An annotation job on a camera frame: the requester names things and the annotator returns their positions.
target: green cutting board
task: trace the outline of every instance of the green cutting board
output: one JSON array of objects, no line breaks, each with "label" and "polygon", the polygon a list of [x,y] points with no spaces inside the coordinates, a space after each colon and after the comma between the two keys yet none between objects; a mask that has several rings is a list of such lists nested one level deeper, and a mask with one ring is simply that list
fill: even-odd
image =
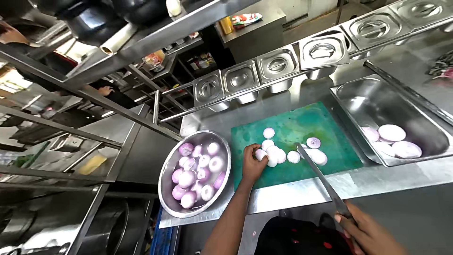
[{"label": "green cutting board", "polygon": [[[328,158],[327,164],[318,166],[324,175],[362,167],[362,162],[344,133],[323,103],[317,102],[231,129],[231,167],[235,190],[242,178],[244,148],[252,143],[261,144],[265,140],[263,131],[267,127],[275,130],[271,140],[286,154],[295,150],[294,142],[305,144],[309,137],[319,138],[321,140],[319,150]],[[286,160],[275,167],[266,166],[253,188],[259,189],[314,177],[316,174],[306,160],[301,159],[297,164]]]}]

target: hand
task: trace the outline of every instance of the hand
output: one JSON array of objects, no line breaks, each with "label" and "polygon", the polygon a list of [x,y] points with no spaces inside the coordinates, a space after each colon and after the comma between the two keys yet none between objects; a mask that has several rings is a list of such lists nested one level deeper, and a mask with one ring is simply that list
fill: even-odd
[{"label": "hand", "polygon": [[244,149],[244,161],[242,164],[242,179],[245,181],[251,181],[255,183],[256,180],[261,176],[263,169],[266,167],[269,161],[267,155],[261,160],[253,158],[253,151],[258,149],[261,145],[254,143]]},{"label": "hand", "polygon": [[105,87],[98,89],[99,94],[101,94],[104,97],[108,96],[112,91],[113,91],[113,89],[110,86],[105,86]]},{"label": "hand", "polygon": [[336,214],[335,220],[345,230],[347,237],[354,237],[357,243],[354,243],[357,255],[406,255],[406,249],[401,246],[393,236],[381,225],[379,225],[371,216],[362,212],[353,204],[346,202],[346,205],[356,220],[358,227],[342,215]]}]

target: black pot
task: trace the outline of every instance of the black pot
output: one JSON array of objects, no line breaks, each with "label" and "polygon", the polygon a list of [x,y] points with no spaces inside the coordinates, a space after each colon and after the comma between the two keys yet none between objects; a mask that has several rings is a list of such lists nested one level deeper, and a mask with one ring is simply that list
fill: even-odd
[{"label": "black pot", "polygon": [[168,15],[165,0],[112,0],[115,11],[130,23],[149,24]]},{"label": "black pot", "polygon": [[58,18],[66,22],[77,41],[97,47],[127,24],[109,5],[101,2],[79,3]]}]

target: knife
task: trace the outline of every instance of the knife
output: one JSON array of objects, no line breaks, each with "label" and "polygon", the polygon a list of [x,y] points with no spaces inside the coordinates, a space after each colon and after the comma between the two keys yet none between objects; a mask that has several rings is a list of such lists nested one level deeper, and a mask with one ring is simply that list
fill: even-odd
[{"label": "knife", "polygon": [[294,145],[296,146],[296,149],[299,152],[299,154],[308,162],[308,164],[311,166],[311,168],[316,173],[318,178],[321,180],[322,184],[324,185],[324,188],[326,188],[327,193],[329,194],[330,198],[332,199],[332,202],[337,208],[338,213],[352,221],[354,225],[357,225],[357,222],[354,220],[354,217],[352,217],[352,214],[348,210],[346,204],[343,202],[343,200],[341,200],[340,196],[332,188],[330,183],[327,181],[326,177],[324,177],[323,173],[319,170],[318,166],[313,162],[313,160],[310,158],[310,156],[302,147],[302,145],[298,142],[295,142]]}]

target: person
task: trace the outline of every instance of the person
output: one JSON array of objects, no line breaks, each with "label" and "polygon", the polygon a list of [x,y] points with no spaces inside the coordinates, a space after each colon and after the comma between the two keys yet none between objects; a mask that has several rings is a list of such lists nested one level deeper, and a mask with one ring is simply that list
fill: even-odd
[{"label": "person", "polygon": [[[13,47],[15,50],[24,55],[27,55],[30,51],[35,49],[35,47],[30,46],[30,42],[23,34],[21,34],[17,29],[2,20],[0,21],[0,43],[7,44],[8,46]],[[74,67],[77,66],[77,62],[56,52],[47,54],[42,59],[40,59],[39,62],[63,75],[66,75]],[[71,92],[53,84],[52,82],[49,82],[46,79],[34,75],[26,70],[22,70],[20,68],[16,69],[18,73],[22,75],[26,80],[39,84],[41,87],[50,92],[56,92],[62,96],[72,94]],[[138,105],[131,98],[120,92],[119,89],[113,86],[113,84],[109,81],[99,79],[89,85],[95,88],[100,95],[127,109]]]},{"label": "person", "polygon": [[[253,158],[253,151],[259,147],[259,144],[245,147],[242,179],[208,237],[201,251],[202,255],[238,253],[250,192],[268,162],[267,156],[260,162]],[[270,219],[258,237],[255,255],[407,254],[392,235],[371,216],[350,203],[347,203],[347,207],[358,226],[336,214],[334,218],[343,227],[344,233],[335,229],[335,222],[328,214],[321,215],[320,226],[279,216]]]}]

